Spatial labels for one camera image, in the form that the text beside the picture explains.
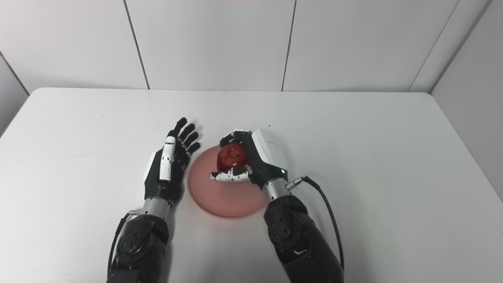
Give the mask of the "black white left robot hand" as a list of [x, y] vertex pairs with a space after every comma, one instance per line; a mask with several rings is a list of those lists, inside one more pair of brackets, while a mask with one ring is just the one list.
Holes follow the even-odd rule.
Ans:
[[194, 123], [181, 118], [171, 129], [161, 149], [152, 153], [144, 179], [145, 199], [160, 197], [171, 206], [181, 199], [182, 181], [192, 155], [200, 149]]

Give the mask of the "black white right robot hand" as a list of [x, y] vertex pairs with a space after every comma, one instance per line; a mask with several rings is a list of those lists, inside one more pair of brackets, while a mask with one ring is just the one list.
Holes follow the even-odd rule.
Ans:
[[234, 129], [221, 138], [219, 146], [228, 144], [241, 145], [248, 161], [244, 165], [212, 172], [210, 179], [219, 182], [250, 181], [261, 189], [275, 180], [288, 181], [285, 154], [278, 136], [272, 132], [265, 129]]

